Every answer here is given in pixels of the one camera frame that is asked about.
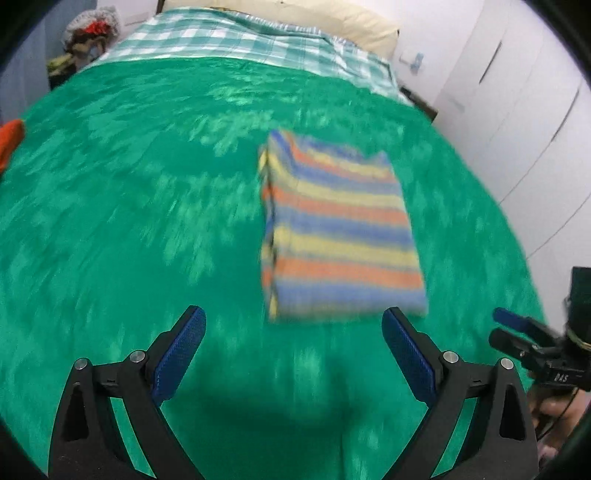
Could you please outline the person's right hand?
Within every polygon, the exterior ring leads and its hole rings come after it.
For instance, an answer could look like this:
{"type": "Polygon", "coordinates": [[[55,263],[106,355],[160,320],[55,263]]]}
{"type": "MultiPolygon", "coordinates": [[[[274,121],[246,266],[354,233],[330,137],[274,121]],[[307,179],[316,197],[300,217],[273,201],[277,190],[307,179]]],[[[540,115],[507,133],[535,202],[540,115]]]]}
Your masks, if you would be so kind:
{"type": "Polygon", "coordinates": [[[552,396],[549,389],[533,385],[527,397],[534,426],[537,426],[542,415],[547,415],[550,423],[554,425],[549,433],[538,441],[539,460],[550,460],[562,448],[585,414],[590,403],[590,394],[578,390],[576,394],[552,396]]]}

